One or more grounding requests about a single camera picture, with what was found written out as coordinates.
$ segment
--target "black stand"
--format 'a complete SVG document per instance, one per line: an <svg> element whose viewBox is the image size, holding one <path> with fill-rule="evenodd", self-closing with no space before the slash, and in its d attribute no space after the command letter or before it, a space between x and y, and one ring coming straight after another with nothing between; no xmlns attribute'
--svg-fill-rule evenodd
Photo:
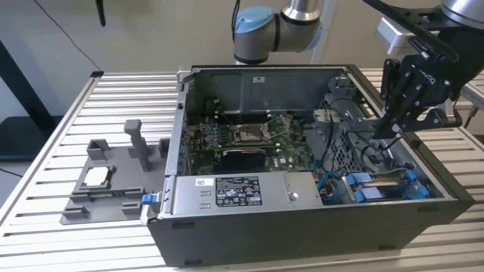
<svg viewBox="0 0 484 272"><path fill-rule="evenodd" d="M29 162L61 117L52 117L0 41L0 77L29 117L8 117L0 124L0 162Z"/></svg>

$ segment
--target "motherboard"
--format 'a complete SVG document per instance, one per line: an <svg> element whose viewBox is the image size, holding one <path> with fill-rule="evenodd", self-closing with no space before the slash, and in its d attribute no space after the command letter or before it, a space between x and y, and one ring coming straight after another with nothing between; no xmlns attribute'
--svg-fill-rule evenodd
<svg viewBox="0 0 484 272"><path fill-rule="evenodd" d="M228 114L207 117L188 128L193 175L311 169L313 155L300 123L301 117L289 113L251 120Z"/></svg>

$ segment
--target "power supply label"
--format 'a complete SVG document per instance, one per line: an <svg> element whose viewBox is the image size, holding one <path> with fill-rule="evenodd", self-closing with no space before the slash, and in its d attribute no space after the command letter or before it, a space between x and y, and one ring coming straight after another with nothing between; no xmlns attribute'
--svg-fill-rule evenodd
<svg viewBox="0 0 484 272"><path fill-rule="evenodd" d="M216 193L219 207L263 205L259 177L217 177Z"/></svg>

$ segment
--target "white wall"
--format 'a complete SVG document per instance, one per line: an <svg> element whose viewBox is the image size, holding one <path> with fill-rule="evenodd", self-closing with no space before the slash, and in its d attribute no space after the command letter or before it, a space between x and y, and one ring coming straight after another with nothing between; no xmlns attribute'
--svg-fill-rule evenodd
<svg viewBox="0 0 484 272"><path fill-rule="evenodd" d="M93 0L39 0L76 44L104 71L176 71L193 64L233 62L229 20L235 0L105 0L107 26ZM241 7L275 10L285 0L241 0ZM409 7L437 0L387 1ZM373 38L379 13L360 0L340 0L324 63L381 67ZM0 39L48 108L63 114L93 65L32 0L0 0ZM308 53L276 53L269 63L308 63ZM0 119L25 113L0 82Z"/></svg>

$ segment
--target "aluminum extrusion table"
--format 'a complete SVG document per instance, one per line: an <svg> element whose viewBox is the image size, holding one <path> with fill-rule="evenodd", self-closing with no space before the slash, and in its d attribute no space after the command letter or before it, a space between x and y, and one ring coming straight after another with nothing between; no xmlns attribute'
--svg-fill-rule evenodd
<svg viewBox="0 0 484 272"><path fill-rule="evenodd" d="M379 88L381 70L363 71ZM480 84L469 88L483 92ZM89 140L128 145L123 123L129 118L144 122L149 143L168 138L176 97L176 73L105 73L89 79L0 209L0 269L175 271L165 267L139 220L63 226L59 213L87 160ZM419 136L477 200L452 224L431 227L403 250L176 271L484 271L484 146L461 128Z"/></svg>

